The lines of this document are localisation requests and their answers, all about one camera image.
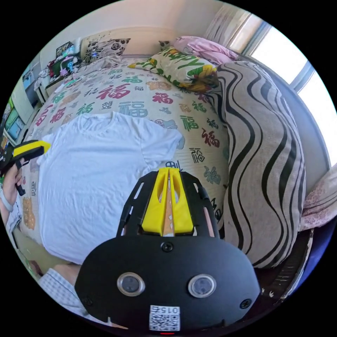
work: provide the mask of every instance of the hand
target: hand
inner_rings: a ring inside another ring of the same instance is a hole
[[[15,204],[16,196],[18,194],[15,184],[18,186],[22,184],[22,169],[18,170],[14,164],[5,174],[4,182],[2,184],[4,196],[12,206]]]

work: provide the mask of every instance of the yellow floral pillow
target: yellow floral pillow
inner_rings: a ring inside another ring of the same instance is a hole
[[[173,85],[190,91],[206,92],[218,86],[216,66],[194,55],[186,55],[168,47],[145,62],[129,68],[148,70],[165,77]]]

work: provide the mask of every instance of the patterned bedspread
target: patterned bedspread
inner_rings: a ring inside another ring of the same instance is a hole
[[[51,95],[26,140],[40,140],[81,114],[108,111],[148,118],[164,128],[178,129],[183,138],[175,158],[165,165],[187,171],[200,180],[219,220],[228,180],[226,128],[202,94],[179,89],[145,70],[127,67],[141,60],[123,59],[121,64],[88,74]],[[20,229],[41,244],[36,159],[23,167],[23,176],[26,195],[21,199],[24,214]]]

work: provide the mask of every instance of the label sticker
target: label sticker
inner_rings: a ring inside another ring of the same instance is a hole
[[[180,307],[151,305],[149,329],[152,331],[180,331]]]

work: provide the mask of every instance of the bed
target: bed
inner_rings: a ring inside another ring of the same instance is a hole
[[[127,66],[147,57],[126,57],[113,68],[90,73],[49,97],[31,125],[26,140],[41,139],[85,113],[117,111],[152,120],[164,128],[178,129],[183,138],[175,158],[166,167],[196,176],[212,201],[217,220],[222,215],[228,179],[226,128],[202,94],[179,89],[163,77]],[[42,244],[39,233],[39,167],[36,160],[24,166],[22,233]]]
[[[178,146],[175,158],[167,162],[166,166],[188,171],[201,181],[219,220],[228,180],[226,127],[205,96],[178,89],[164,78],[150,72],[127,67],[158,52],[158,40],[171,40],[183,34],[170,29],[131,27],[102,32],[83,39],[81,54],[94,37],[131,37],[120,65],[86,75],[71,87],[51,95],[29,128],[26,140],[41,139],[79,114],[104,113],[111,110],[148,118],[162,127],[177,128],[184,139]],[[261,66],[270,74],[293,112],[303,145],[306,186],[309,192],[330,168],[323,137],[299,96],[272,70]],[[117,87],[119,92],[124,94],[117,95],[118,91],[114,91]],[[195,125],[191,123],[196,123],[198,129],[191,129],[190,126]],[[205,142],[205,134],[211,131],[216,134],[219,147]],[[24,167],[23,175],[26,195],[22,199],[24,216],[20,230],[41,244],[37,204],[38,166],[35,160]],[[271,311],[303,282],[322,256],[322,247],[328,244],[335,224],[336,221],[332,221],[317,229],[317,236],[316,230],[299,233],[292,253],[286,261],[276,268],[256,271],[262,289],[261,295],[243,320],[229,328],[231,331]]]

